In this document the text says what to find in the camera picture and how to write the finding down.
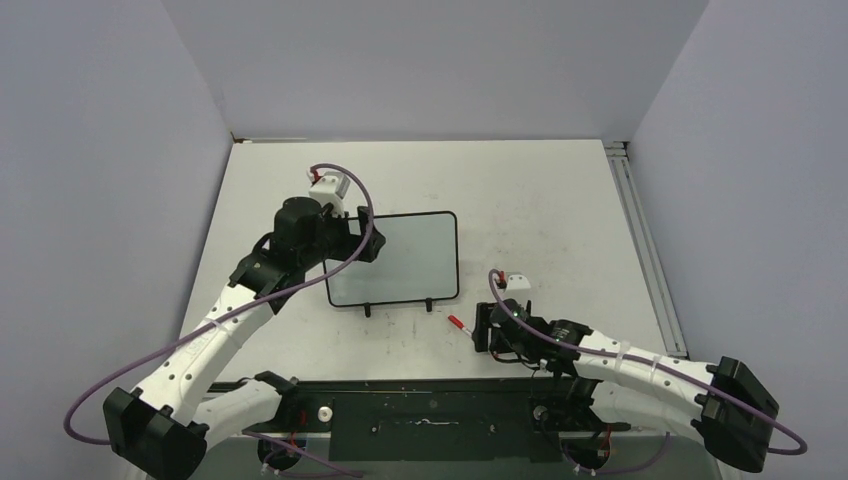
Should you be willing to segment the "red capped whiteboard marker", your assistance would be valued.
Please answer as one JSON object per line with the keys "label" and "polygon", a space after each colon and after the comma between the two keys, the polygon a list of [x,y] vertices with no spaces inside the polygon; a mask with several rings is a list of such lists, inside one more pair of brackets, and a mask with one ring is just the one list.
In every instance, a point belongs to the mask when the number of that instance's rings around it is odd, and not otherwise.
{"label": "red capped whiteboard marker", "polygon": [[468,327],[466,327],[466,326],[465,326],[465,324],[464,324],[464,323],[463,323],[463,322],[462,322],[462,321],[461,321],[458,317],[456,317],[455,315],[449,315],[449,316],[448,316],[448,321],[449,321],[449,322],[450,322],[450,323],[451,323],[454,327],[456,327],[458,330],[460,330],[460,331],[461,331],[461,332],[463,332],[465,335],[467,335],[469,338],[471,338],[471,337],[473,336],[473,332],[472,332],[472,331],[471,331]]}

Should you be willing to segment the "black framed small whiteboard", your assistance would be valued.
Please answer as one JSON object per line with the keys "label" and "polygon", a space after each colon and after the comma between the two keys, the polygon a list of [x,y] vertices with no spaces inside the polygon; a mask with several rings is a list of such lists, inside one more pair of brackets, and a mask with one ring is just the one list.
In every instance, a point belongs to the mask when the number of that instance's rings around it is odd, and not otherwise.
{"label": "black framed small whiteboard", "polygon": [[423,303],[460,294],[457,216],[447,210],[380,215],[376,231],[385,239],[376,260],[354,262],[325,281],[330,305],[361,307],[369,317],[375,306]]}

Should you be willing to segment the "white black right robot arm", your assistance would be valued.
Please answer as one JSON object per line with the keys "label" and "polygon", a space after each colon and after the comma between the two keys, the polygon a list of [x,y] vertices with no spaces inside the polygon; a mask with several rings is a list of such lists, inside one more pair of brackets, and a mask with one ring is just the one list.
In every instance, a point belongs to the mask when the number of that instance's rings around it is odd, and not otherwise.
{"label": "white black right robot arm", "polygon": [[702,445],[748,473],[764,469],[779,404],[748,366],[653,354],[569,320],[530,316],[513,299],[480,302],[474,348],[512,353],[521,363],[567,376],[564,419],[579,428],[627,424],[662,430]]}

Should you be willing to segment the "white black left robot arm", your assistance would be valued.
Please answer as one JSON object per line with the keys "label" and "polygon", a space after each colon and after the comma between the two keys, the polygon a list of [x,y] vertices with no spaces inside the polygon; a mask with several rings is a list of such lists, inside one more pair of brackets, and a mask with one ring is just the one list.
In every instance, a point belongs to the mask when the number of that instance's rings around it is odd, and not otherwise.
{"label": "white black left robot arm", "polygon": [[276,212],[272,231],[239,261],[206,317],[165,362],[132,390],[114,389],[103,403],[111,450],[154,479],[187,479],[206,453],[256,424],[290,428],[298,403],[284,378],[262,372],[206,400],[211,385],[246,341],[309,286],[309,270],[327,260],[344,269],[372,262],[385,243],[372,206],[357,209],[358,233],[330,201],[292,197]]}

